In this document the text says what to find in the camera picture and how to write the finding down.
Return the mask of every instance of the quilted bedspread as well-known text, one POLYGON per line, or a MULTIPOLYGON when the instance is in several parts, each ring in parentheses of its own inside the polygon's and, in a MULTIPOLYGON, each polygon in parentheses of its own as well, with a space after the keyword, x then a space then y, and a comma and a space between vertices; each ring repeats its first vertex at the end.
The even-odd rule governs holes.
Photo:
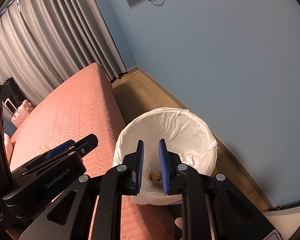
MULTIPOLYGON (((83 158, 87 174, 104 174, 112 167, 114 148, 125 127, 102 66, 93 63, 69 78, 45 98, 11 138, 13 171, 33 157, 69 139, 93 133, 98 147, 83 158)), ((122 198, 121 239, 173 239, 150 205, 122 198)))

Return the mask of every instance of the screw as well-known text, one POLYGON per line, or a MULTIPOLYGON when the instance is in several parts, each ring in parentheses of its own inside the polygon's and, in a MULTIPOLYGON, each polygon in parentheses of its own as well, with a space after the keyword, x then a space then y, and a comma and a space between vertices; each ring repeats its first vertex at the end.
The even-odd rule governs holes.
POLYGON ((188 166, 182 163, 178 165, 178 169, 180 171, 185 171, 186 169, 188 169, 188 166))
POLYGON ((127 166, 122 165, 122 164, 117 167, 117 171, 125 171, 126 169, 127 169, 127 166))
POLYGON ((81 175, 79 177, 79 181, 80 182, 86 182, 89 179, 89 177, 87 175, 81 175))
POLYGON ((23 175, 25 175, 25 174, 27 174, 27 169, 26 168, 22 168, 21 170, 20 170, 20 172, 21 172, 21 176, 23 176, 23 175))
POLYGON ((217 180, 220 180, 220 181, 224 181, 224 180, 226 179, 226 176, 223 175, 222 173, 218 173, 218 174, 216 175, 216 179, 217 179, 217 180))

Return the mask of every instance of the warning label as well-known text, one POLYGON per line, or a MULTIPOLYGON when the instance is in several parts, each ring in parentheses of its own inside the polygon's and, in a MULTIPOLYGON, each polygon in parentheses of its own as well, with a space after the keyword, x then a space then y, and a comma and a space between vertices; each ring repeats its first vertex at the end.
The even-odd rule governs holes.
POLYGON ((277 230, 273 230, 269 235, 266 236, 263 240, 282 240, 277 230))

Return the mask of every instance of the trash can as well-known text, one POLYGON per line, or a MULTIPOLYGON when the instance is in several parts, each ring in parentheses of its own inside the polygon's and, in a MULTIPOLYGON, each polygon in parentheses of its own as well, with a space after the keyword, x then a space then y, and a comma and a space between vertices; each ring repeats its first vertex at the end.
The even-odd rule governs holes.
POLYGON ((137 204, 168 205, 181 200, 181 195, 168 196, 151 181, 150 172, 160 172, 159 140, 177 153, 183 163, 199 173, 211 175, 217 160, 217 141, 208 125, 187 109, 162 107, 142 114, 120 133, 115 146, 113 166, 136 151, 138 140, 144 142, 141 190, 131 201, 137 204))

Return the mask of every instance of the gray curtain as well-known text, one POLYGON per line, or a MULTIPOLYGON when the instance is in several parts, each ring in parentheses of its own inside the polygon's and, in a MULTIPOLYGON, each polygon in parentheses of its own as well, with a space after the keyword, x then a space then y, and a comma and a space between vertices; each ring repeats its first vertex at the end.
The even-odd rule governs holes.
POLYGON ((12 76, 35 105, 93 62, 126 72, 95 0, 14 0, 0 17, 0 84, 12 76))

